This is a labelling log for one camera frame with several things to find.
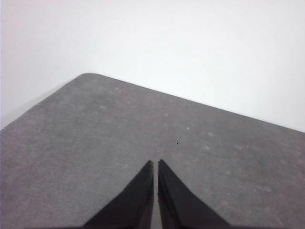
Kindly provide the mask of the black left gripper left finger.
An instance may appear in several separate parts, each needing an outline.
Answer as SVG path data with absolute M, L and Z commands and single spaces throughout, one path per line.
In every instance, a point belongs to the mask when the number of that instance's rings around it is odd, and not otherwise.
M 123 191 L 83 226 L 91 229 L 149 229 L 153 201 L 153 162 L 149 160 Z

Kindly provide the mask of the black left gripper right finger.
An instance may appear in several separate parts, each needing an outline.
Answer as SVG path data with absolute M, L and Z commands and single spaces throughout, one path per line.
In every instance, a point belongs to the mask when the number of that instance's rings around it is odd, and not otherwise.
M 227 221 L 190 191 L 164 160 L 158 162 L 158 195 L 164 229 L 230 227 Z

